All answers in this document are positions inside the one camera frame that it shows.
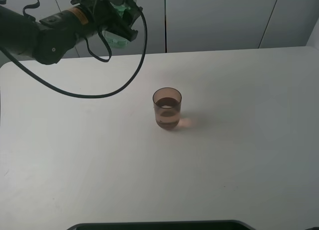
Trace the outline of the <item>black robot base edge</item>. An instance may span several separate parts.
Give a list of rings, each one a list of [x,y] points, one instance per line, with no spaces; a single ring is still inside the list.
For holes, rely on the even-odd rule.
[[[85,223],[77,224],[69,230],[253,230],[241,221],[181,221],[142,223]]]

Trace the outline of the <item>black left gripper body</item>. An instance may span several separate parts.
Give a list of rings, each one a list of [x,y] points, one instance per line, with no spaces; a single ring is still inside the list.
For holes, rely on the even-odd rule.
[[[87,9],[98,30],[106,30],[108,23],[112,23],[114,20],[121,18],[113,5],[121,6],[125,4],[125,1],[126,0],[72,0],[71,3],[79,4]]]

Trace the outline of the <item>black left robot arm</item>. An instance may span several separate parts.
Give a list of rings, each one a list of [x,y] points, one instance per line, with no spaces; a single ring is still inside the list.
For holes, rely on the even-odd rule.
[[[133,41],[138,31],[132,25],[143,13],[135,0],[71,0],[71,8],[36,21],[26,10],[38,8],[39,0],[23,7],[23,14],[5,8],[6,1],[0,0],[1,51],[45,65],[58,63],[68,50],[96,34],[111,56],[103,32]]]

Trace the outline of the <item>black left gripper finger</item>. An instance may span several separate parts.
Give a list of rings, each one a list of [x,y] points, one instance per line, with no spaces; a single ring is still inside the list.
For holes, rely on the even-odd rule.
[[[106,31],[118,35],[128,41],[133,41],[137,38],[138,31],[131,29],[121,18],[108,23]]]
[[[126,0],[125,1],[126,9],[123,12],[122,19],[126,24],[134,24],[135,21],[141,16],[143,12],[143,8],[137,6],[134,0]]]

